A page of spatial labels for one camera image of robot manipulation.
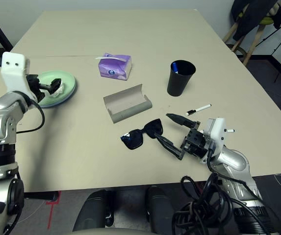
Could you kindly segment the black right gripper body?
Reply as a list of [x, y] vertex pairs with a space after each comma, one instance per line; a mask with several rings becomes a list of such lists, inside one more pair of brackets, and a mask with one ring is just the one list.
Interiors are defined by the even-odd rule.
[[198, 131], [200, 122], [197, 121], [195, 126], [192, 127], [187, 136], [185, 136], [180, 148], [181, 154], [180, 158], [183, 158], [185, 153], [194, 155], [199, 158], [203, 158], [206, 153], [207, 149], [205, 149], [205, 138], [201, 132]]

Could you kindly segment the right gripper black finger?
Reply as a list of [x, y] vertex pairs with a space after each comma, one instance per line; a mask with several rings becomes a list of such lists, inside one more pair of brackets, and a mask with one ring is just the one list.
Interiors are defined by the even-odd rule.
[[183, 116], [176, 114], [166, 114], [166, 116], [179, 125], [183, 125], [186, 127], [194, 127], [194, 122]]
[[169, 152], [171, 152], [178, 160], [182, 160], [183, 156], [185, 154], [185, 151], [182, 148], [177, 148], [174, 146], [174, 144], [168, 140], [167, 138], [163, 137], [162, 135], [159, 135], [155, 133], [155, 137], [158, 140], [158, 142]]

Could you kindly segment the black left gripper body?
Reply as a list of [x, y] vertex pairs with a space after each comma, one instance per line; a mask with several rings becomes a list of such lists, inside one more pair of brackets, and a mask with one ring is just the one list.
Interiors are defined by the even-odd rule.
[[37, 74], [29, 74], [26, 76], [30, 90], [35, 94], [37, 102], [40, 102], [44, 97], [45, 93], [40, 91], [40, 81]]

